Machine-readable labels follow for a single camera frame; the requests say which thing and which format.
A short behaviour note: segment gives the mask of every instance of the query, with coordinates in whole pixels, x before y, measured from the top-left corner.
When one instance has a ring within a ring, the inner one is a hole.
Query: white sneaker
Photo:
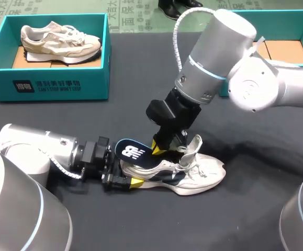
[[[226,175],[223,162],[199,154],[203,141],[196,135],[186,149],[178,164],[163,160],[150,169],[121,161],[121,169],[127,176],[143,179],[139,188],[167,187],[179,195],[193,195],[218,185]]]
[[[29,62],[77,64],[90,61],[101,53],[99,40],[96,36],[79,32],[73,26],[61,26],[55,22],[39,29],[27,25],[21,28],[21,41]]]

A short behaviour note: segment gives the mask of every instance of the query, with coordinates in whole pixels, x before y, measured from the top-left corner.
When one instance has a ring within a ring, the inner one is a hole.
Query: navy insole
[[[137,165],[145,169],[158,166],[162,160],[178,163],[183,153],[166,151],[159,155],[152,154],[153,149],[131,139],[122,139],[115,146],[115,155],[124,162]]]

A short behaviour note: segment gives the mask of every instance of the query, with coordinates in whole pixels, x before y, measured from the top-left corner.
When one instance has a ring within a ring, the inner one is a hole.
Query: cardboard box insert
[[[303,47],[297,40],[267,40],[257,51],[265,59],[303,64]]]

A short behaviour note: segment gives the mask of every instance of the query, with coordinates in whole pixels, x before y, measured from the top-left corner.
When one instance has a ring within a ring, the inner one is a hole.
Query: shoe sole
[[[173,18],[173,17],[170,17],[170,16],[168,16],[167,14],[165,14],[165,12],[164,12],[160,7],[158,7],[158,9],[160,9],[161,12],[162,12],[167,18],[172,19],[172,20],[175,20],[175,21],[178,20],[178,18]]]
[[[32,53],[25,50],[25,58],[28,62],[62,62],[64,64],[82,64],[97,59],[101,55],[101,50],[97,50],[89,55],[81,56],[79,58],[68,58],[66,56]]]
[[[171,186],[169,184],[162,183],[162,182],[151,182],[151,181],[145,180],[143,185],[140,186],[139,188],[148,189],[148,188],[153,188],[153,187],[166,187],[168,189],[171,189],[178,195],[187,196],[187,195],[195,195],[197,193],[205,192],[205,191],[217,186],[220,182],[221,182],[221,180],[219,182],[212,184],[210,186],[207,186],[207,187],[196,188],[196,189],[186,189],[186,188]]]

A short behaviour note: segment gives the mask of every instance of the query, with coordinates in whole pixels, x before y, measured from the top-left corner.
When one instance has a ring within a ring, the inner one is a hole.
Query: black table surface
[[[197,33],[179,35],[182,59]],[[177,75],[172,34],[113,34],[110,94],[99,102],[0,104],[0,129],[15,123],[78,137],[132,138],[150,145],[158,127],[145,109],[163,99]],[[188,131],[202,153],[220,158],[227,175],[189,197],[154,188],[105,193],[99,182],[50,187],[73,221],[77,250],[282,250],[278,219],[303,180],[303,109],[257,113],[216,97]]]

